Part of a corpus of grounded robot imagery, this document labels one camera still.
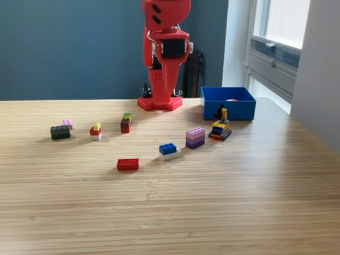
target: blue bin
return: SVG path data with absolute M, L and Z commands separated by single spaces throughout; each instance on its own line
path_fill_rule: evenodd
M 228 110 L 230 121 L 252 121 L 256 100 L 244 87 L 201 87 L 201 104 L 205 120 L 214 120 L 214 113 L 220 105 Z

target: blue lego brick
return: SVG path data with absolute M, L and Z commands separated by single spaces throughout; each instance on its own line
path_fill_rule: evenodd
M 165 145 L 161 145 L 159 146 L 159 152 L 165 156 L 168 154 L 172 154 L 172 153 L 176 153 L 177 148 L 176 145 L 174 145 L 173 143 L 167 143 Z

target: window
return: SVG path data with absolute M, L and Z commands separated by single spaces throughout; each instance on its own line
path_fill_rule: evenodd
M 244 85 L 254 78 L 293 99 L 310 0 L 251 0 Z
M 254 35 L 302 48 L 310 0 L 263 0 L 258 2 Z

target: red 3d-printed part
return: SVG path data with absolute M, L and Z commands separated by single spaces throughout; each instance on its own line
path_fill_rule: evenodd
M 190 11 L 190 0 L 142 0 L 149 31 L 164 30 L 181 23 Z
M 139 107 L 143 108 L 146 111 L 150 111 L 152 109 L 167 109 L 168 111 L 173 111 L 179 108 L 182 104 L 182 98 L 180 97 L 172 97 L 170 99 L 170 103 L 166 105 L 155 105 L 153 102 L 153 98 L 138 98 L 137 104 Z
M 174 26 L 185 19 L 190 6 L 191 0 L 142 0 L 142 9 L 145 13 L 144 64 L 149 68 L 152 98 L 139 98 L 138 105 L 146 111 L 151 109 L 173 111 L 182 105 L 182 99 L 172 98 L 171 94 L 176 87 L 179 66 L 186 61 L 192 48 L 188 40 L 189 35 Z M 176 39 L 184 40 L 183 56 L 163 58 L 163 41 Z M 161 69 L 152 64 L 152 42 L 155 43 L 154 53 L 161 64 Z

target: red lego brick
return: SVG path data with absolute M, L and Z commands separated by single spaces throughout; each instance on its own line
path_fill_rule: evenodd
M 101 128 L 98 131 L 94 131 L 94 127 L 90 129 L 90 135 L 99 135 L 101 133 Z
M 119 159 L 117 162 L 118 171 L 130 171 L 139 169 L 139 158 Z

